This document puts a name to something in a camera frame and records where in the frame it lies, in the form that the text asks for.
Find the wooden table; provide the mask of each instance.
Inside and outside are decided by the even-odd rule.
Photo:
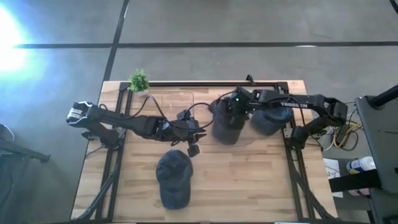
[[[291,93],[306,94],[303,81],[288,81],[288,84]],[[99,103],[104,103],[109,110],[115,110],[118,89],[119,82],[104,82]],[[152,87],[149,92],[157,99],[168,119],[173,120],[189,104],[211,103],[232,89],[233,87]],[[142,98],[133,96],[130,114],[137,111],[141,104]],[[154,103],[148,101],[142,114],[159,112]],[[211,120],[211,114],[205,107],[195,107],[194,114],[202,125]],[[304,115],[307,122],[312,119],[309,110],[304,110]],[[298,110],[295,110],[295,119],[297,124],[301,123]],[[245,129],[247,131],[243,131],[238,146],[225,147],[213,140],[209,134],[211,128],[207,128],[209,135],[198,143],[201,153],[192,159],[194,174],[191,179],[191,201],[188,207],[181,210],[163,208],[155,176],[155,167],[162,155],[170,149],[170,143],[142,139],[128,131],[114,222],[296,221],[282,133],[278,132],[271,137],[254,134],[253,137],[250,136],[249,123]],[[90,142],[88,152],[99,145],[99,142]],[[187,153],[185,142],[174,148]],[[72,218],[79,216],[98,193],[105,157],[106,150],[103,149],[85,160]],[[303,157],[312,192],[327,211],[336,217],[319,147],[307,145]],[[306,214],[302,194],[300,198]],[[104,215],[108,210],[107,200],[109,197],[105,198]]]

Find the black metal frame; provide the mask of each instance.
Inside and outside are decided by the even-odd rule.
[[[282,91],[283,93],[289,94],[289,87],[288,87],[287,82],[256,82],[256,83],[254,83],[252,80],[251,80],[251,82],[168,82],[168,83],[167,82],[150,82],[151,87],[236,86],[236,85],[273,87],[274,90],[276,90],[276,91]],[[120,83],[118,102],[116,104],[117,112],[120,112],[120,110],[121,110],[123,94],[125,93],[125,91],[127,91],[128,86],[129,86],[128,82]],[[129,111],[130,111],[131,101],[132,101],[132,92],[128,91],[126,109],[124,112],[127,115],[129,114]],[[294,119],[290,122],[290,125],[291,125],[291,128],[293,128],[296,125]],[[296,213],[297,213],[297,221],[298,222],[306,222],[306,223],[347,223],[347,224],[348,223],[356,223],[356,222],[343,222],[341,220],[329,219],[330,216],[322,215],[322,211],[321,210],[319,211],[319,209],[317,209],[320,207],[322,208],[322,206],[320,205],[320,203],[317,201],[315,196],[309,190],[307,173],[305,171],[305,164],[304,164],[303,154],[302,154],[301,150],[295,151],[297,153],[297,163],[298,163],[298,168],[299,168],[299,171],[297,171],[295,164],[294,164],[293,156],[292,156],[293,149],[288,144],[286,144],[287,138],[285,137],[283,128],[282,128],[282,137],[284,138],[284,142],[285,142],[287,165],[289,168],[292,193],[293,193],[294,204],[295,204],[295,209],[296,209]],[[92,223],[92,224],[94,224],[94,223],[111,223],[113,221],[114,206],[116,203],[119,175],[120,175],[120,171],[121,171],[121,162],[122,162],[122,158],[123,158],[124,142],[125,142],[125,136],[123,136],[121,138],[121,142],[120,142],[121,145],[118,149],[115,149],[115,150],[108,149],[108,153],[107,153],[106,160],[105,160],[103,178],[102,178],[102,182],[101,182],[101,190],[100,190],[99,194],[96,196],[96,198],[94,199],[93,203],[89,206],[89,208],[91,207],[94,210],[96,210],[94,219],[90,219],[91,215],[93,214],[93,210],[92,210],[91,215],[86,214],[84,217],[80,217],[76,220],[70,220],[69,222],[64,222],[64,223],[76,223],[76,224],[77,223],[79,223],[79,224]],[[117,151],[118,155],[116,158],[116,164],[115,164],[114,170],[112,171],[111,174],[109,174],[111,161],[112,161],[112,155],[113,155],[114,151]],[[306,203],[307,211],[308,211],[308,218],[304,217],[303,208],[302,208],[301,201],[300,201],[299,188],[297,187],[297,185],[301,186],[301,188],[304,192],[305,203]],[[108,214],[107,214],[106,218],[103,218],[104,196],[111,186],[112,186],[112,190],[111,190],[111,197],[109,200]],[[318,213],[320,214],[320,216],[323,219],[316,219],[314,207],[317,209]]]
[[[0,139],[0,149],[12,154],[38,159],[40,162],[47,162],[50,159],[50,155],[42,154],[4,139]]]

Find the concrete floor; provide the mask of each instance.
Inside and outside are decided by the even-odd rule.
[[[51,154],[49,163],[30,163],[9,223],[68,220],[87,143],[65,117],[74,101],[98,100],[110,49],[10,50],[7,43],[112,43],[122,4],[0,2],[0,23],[9,29],[0,37],[0,123],[15,132],[18,144]],[[398,15],[388,0],[131,0],[120,39],[300,41],[398,41]],[[250,73],[258,80],[304,80],[308,94],[349,102],[395,85],[397,58],[398,47],[391,46],[119,49],[110,80],[126,80],[136,68],[150,80],[242,80]],[[360,138],[354,152],[332,148],[325,157],[369,154]],[[353,216],[341,209],[342,217]]]

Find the dark blue cap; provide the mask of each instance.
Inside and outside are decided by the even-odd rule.
[[[294,116],[292,108],[256,110],[250,124],[260,133],[271,136],[288,123]]]
[[[186,207],[191,198],[193,167],[190,158],[179,150],[166,152],[156,167],[160,184],[160,198],[165,208]]]

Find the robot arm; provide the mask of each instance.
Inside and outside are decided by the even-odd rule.
[[[195,143],[205,134],[199,128],[198,121],[190,116],[189,111],[182,111],[174,121],[162,116],[126,116],[102,109],[89,102],[74,103],[70,110],[67,123],[76,128],[86,128],[91,135],[98,136],[101,142],[111,149],[119,147],[121,134],[115,129],[105,128],[101,123],[132,130],[136,135],[155,141],[172,142],[172,146],[180,141],[187,141],[188,154],[193,157],[199,153]]]
[[[323,95],[286,95],[272,90],[254,90],[249,92],[238,86],[233,93],[229,107],[236,116],[244,116],[254,110],[286,107],[311,109],[319,114],[304,126],[296,126],[290,134],[293,149],[303,149],[310,135],[321,132],[328,126],[339,127],[346,122],[348,107],[335,98]]]

